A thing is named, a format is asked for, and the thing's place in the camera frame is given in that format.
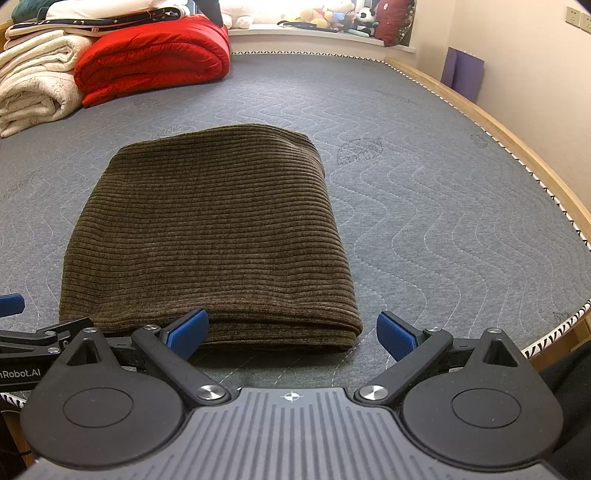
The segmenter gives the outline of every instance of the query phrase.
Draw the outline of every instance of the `metal screw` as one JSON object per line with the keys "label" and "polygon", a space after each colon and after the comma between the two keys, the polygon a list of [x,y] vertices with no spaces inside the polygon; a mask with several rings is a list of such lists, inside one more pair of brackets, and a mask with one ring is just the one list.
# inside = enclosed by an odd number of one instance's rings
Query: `metal screw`
{"label": "metal screw", "polygon": [[388,390],[382,385],[366,385],[359,389],[359,395],[365,400],[383,400],[388,396]]}
{"label": "metal screw", "polygon": [[197,390],[197,396],[202,400],[218,400],[226,394],[221,385],[203,385]]}

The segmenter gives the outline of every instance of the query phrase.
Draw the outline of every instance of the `stack of blankets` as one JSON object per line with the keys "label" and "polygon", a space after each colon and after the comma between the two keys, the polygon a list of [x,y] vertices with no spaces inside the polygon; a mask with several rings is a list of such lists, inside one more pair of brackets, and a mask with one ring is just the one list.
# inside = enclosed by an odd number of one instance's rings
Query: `stack of blankets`
{"label": "stack of blankets", "polygon": [[187,0],[23,0],[12,12],[4,50],[48,30],[102,37],[123,28],[179,20]]}
{"label": "stack of blankets", "polygon": [[186,3],[22,0],[0,53],[0,138],[82,105],[223,78],[228,31]]}
{"label": "stack of blankets", "polygon": [[73,70],[92,43],[54,30],[0,54],[0,138],[59,120],[81,106]]}

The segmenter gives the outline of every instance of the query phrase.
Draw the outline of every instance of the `red folded blanket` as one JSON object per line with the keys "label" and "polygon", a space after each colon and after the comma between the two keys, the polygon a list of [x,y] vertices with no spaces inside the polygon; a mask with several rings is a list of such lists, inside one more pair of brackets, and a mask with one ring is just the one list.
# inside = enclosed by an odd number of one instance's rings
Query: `red folded blanket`
{"label": "red folded blanket", "polygon": [[124,28],[100,38],[78,62],[74,80],[84,106],[156,88],[223,78],[230,69],[228,31],[203,15]]}

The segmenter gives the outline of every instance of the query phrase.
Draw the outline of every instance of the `red pillow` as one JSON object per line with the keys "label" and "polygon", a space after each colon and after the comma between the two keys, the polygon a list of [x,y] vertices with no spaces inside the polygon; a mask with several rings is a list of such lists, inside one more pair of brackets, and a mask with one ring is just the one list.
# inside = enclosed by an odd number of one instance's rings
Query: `red pillow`
{"label": "red pillow", "polygon": [[375,19],[379,22],[375,38],[389,47],[402,41],[413,23],[415,0],[380,0],[375,8]]}

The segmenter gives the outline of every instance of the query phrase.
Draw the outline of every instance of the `brown folded blanket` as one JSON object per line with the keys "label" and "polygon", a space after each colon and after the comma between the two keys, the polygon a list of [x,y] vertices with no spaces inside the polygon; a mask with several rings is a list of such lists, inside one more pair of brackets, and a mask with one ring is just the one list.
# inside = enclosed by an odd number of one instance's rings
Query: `brown folded blanket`
{"label": "brown folded blanket", "polygon": [[60,320],[125,332],[195,307],[211,345],[353,346],[353,281],[305,135],[232,125],[111,159],[66,250]]}

